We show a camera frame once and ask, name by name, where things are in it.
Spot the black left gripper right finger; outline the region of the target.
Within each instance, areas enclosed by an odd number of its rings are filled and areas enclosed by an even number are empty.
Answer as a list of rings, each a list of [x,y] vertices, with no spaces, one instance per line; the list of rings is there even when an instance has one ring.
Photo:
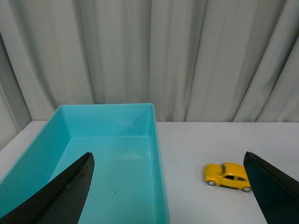
[[[266,222],[297,224],[299,182],[252,152],[246,152],[243,165]]]

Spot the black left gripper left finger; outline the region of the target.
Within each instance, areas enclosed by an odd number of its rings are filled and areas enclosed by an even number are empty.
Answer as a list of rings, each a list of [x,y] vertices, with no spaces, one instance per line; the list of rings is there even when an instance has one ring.
[[[94,171],[94,157],[88,152],[68,168],[4,215],[2,224],[77,224]]]

